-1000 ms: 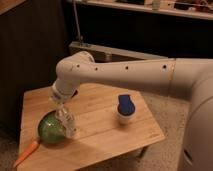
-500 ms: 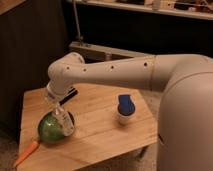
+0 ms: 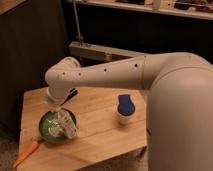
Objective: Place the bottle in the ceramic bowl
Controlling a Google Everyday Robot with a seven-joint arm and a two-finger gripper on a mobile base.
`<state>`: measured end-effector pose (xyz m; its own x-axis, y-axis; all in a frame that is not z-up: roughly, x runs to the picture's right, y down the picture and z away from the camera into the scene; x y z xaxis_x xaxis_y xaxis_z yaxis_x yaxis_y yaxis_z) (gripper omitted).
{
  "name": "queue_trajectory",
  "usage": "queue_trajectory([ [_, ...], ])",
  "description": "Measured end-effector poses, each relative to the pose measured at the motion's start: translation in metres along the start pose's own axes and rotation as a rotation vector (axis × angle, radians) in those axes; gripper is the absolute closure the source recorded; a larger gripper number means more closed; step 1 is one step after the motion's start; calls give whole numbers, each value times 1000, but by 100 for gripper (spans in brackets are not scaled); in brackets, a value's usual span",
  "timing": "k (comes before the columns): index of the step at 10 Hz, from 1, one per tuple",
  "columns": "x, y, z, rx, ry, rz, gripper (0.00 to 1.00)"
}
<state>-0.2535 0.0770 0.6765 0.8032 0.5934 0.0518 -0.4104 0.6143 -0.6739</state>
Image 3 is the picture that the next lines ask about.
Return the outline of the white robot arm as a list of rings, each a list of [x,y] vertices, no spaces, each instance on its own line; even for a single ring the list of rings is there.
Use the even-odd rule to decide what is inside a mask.
[[[213,171],[213,64],[186,52],[147,54],[82,67],[66,57],[47,70],[47,99],[73,87],[148,91],[149,171]]]

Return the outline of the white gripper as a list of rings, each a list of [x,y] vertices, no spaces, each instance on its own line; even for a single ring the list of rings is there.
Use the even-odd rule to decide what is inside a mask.
[[[46,90],[46,101],[53,111],[58,111],[66,99],[66,94],[56,88],[48,87]]]

